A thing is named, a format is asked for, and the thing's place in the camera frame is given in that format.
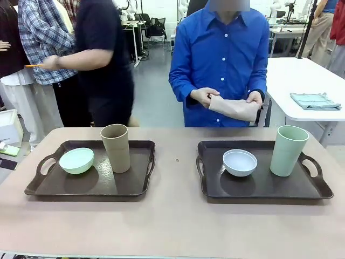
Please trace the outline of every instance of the hand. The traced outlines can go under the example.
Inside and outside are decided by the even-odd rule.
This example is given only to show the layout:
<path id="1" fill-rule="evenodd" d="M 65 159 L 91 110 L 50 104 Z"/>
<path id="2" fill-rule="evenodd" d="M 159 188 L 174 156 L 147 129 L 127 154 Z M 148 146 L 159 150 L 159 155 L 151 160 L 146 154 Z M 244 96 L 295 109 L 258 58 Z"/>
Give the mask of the hand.
<path id="1" fill-rule="evenodd" d="M 209 97 L 209 94 L 213 94 L 215 96 L 219 95 L 219 92 L 212 88 L 200 88 L 197 90 L 192 90 L 190 92 L 190 96 L 197 100 L 199 103 L 201 103 L 206 109 L 210 107 L 211 99 Z"/>
<path id="2" fill-rule="evenodd" d="M 315 17 L 312 21 L 312 27 L 316 26 L 318 22 L 319 22 L 319 18 Z"/>
<path id="3" fill-rule="evenodd" d="M 43 61 L 43 69 L 48 69 L 48 70 L 59 70 L 59 66 L 58 66 L 58 59 L 59 56 L 50 56 L 47 57 L 44 61 Z"/>
<path id="4" fill-rule="evenodd" d="M 7 51 L 11 47 L 11 44 L 8 42 L 3 42 L 0 40 L 0 51 Z"/>
<path id="5" fill-rule="evenodd" d="M 258 91 L 253 91 L 249 94 L 247 98 L 247 103 L 251 103 L 255 101 L 260 107 L 263 105 L 263 99 L 261 98 L 261 94 Z"/>

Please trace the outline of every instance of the teal towel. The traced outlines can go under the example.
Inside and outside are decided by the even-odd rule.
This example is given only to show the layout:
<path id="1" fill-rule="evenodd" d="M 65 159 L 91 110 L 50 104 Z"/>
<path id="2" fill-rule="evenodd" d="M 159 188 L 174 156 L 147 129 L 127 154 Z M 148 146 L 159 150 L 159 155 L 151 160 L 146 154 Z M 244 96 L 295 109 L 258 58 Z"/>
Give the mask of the teal towel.
<path id="1" fill-rule="evenodd" d="M 326 93 L 319 94 L 297 94 L 291 93 L 291 98 L 304 110 L 313 111 L 340 111 L 341 104 L 336 104 L 328 99 Z"/>

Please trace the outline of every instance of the shirt collar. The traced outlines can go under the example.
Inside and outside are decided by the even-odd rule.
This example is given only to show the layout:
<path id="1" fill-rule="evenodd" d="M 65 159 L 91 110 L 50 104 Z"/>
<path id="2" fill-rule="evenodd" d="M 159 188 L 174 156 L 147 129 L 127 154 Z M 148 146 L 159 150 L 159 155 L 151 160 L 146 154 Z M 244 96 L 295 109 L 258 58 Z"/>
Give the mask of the shirt collar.
<path id="1" fill-rule="evenodd" d="M 241 19 L 245 26 L 248 26 L 251 21 L 251 15 L 249 12 L 240 12 L 238 18 Z M 216 12 L 210 10 L 210 0 L 208 0 L 204 8 L 204 23 L 206 28 L 208 28 L 213 20 L 217 19 Z"/>

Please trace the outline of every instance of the tray handle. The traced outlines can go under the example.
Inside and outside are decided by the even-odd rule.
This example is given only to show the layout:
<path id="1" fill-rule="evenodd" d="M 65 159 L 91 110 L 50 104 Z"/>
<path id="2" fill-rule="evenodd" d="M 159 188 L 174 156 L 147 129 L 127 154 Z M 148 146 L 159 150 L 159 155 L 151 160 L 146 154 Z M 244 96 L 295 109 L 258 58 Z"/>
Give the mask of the tray handle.
<path id="1" fill-rule="evenodd" d="M 204 162 L 200 155 L 198 155 L 198 157 L 196 158 L 196 168 L 198 169 L 198 173 L 200 175 L 201 191 L 203 192 L 204 195 L 207 196 L 208 194 L 207 194 L 207 186 L 206 186 L 206 177 L 204 175 L 204 171 L 205 171 Z"/>
<path id="2" fill-rule="evenodd" d="M 196 168 L 198 169 L 198 173 L 200 175 L 200 179 L 203 180 L 205 178 L 204 174 L 201 172 L 200 169 L 200 163 L 203 165 L 203 170 L 204 170 L 204 162 L 201 159 L 201 157 L 198 155 L 198 157 L 196 158 Z"/>
<path id="3" fill-rule="evenodd" d="M 36 175 L 34 176 L 34 178 L 32 179 L 32 181 L 29 183 L 29 185 L 27 186 L 27 188 L 25 189 L 24 193 L 27 195 L 34 195 L 35 192 L 37 191 L 38 187 L 40 186 L 40 184 L 43 182 L 43 180 L 47 177 L 48 173 L 50 171 L 48 171 L 48 173 L 46 175 L 41 173 L 42 167 L 44 165 L 44 163 L 48 160 L 48 159 L 55 159 L 55 161 L 57 161 L 58 159 L 56 158 L 56 152 L 54 154 L 48 155 L 46 156 L 37 166 L 36 169 Z"/>
<path id="4" fill-rule="evenodd" d="M 323 179 L 322 168 L 319 165 L 319 163 L 315 159 L 313 159 L 312 157 L 310 157 L 310 156 L 308 156 L 308 155 L 306 155 L 304 153 L 301 153 L 301 155 L 299 157 L 299 160 L 300 160 L 301 164 L 302 164 L 302 162 L 304 160 L 309 160 L 310 162 L 312 162 L 314 164 L 314 166 L 316 167 L 316 170 L 318 171 L 318 175 L 315 176 L 315 177 L 311 176 L 311 172 L 310 172 L 310 170 L 308 169 L 307 166 L 305 166 L 303 164 L 302 164 L 302 166 L 308 172 L 311 181 L 313 182 L 314 186 L 317 188 L 317 190 L 320 193 L 320 195 L 322 196 L 322 198 L 323 199 L 330 199 L 330 198 L 332 198 L 333 197 L 333 192 L 329 188 L 329 186 L 327 185 L 325 180 Z"/>
<path id="5" fill-rule="evenodd" d="M 147 171 L 146 171 L 146 176 L 150 177 L 153 171 L 153 168 L 155 167 L 156 164 L 156 157 L 153 155 L 151 156 L 150 160 L 149 160 L 149 164 L 147 165 Z"/>
<path id="6" fill-rule="evenodd" d="M 310 162 L 312 162 L 314 164 L 314 166 L 316 167 L 316 170 L 318 171 L 318 175 L 316 176 L 316 178 L 318 178 L 318 177 L 322 178 L 322 168 L 315 159 L 313 159 L 311 156 L 308 156 L 304 153 L 301 153 L 299 160 L 301 163 L 304 160 L 309 160 Z M 303 165 L 303 167 L 307 170 L 309 176 L 311 176 L 311 173 L 310 173 L 310 170 L 308 169 L 308 167 L 306 167 L 305 165 Z"/>

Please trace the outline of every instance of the beige cup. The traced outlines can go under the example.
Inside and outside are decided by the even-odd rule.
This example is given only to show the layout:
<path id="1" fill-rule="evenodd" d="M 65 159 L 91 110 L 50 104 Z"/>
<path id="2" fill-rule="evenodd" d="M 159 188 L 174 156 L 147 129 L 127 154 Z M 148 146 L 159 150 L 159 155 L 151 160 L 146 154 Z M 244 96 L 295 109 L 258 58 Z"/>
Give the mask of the beige cup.
<path id="1" fill-rule="evenodd" d="M 101 137 L 113 172 L 124 173 L 130 168 L 128 128 L 113 124 L 101 130 Z"/>

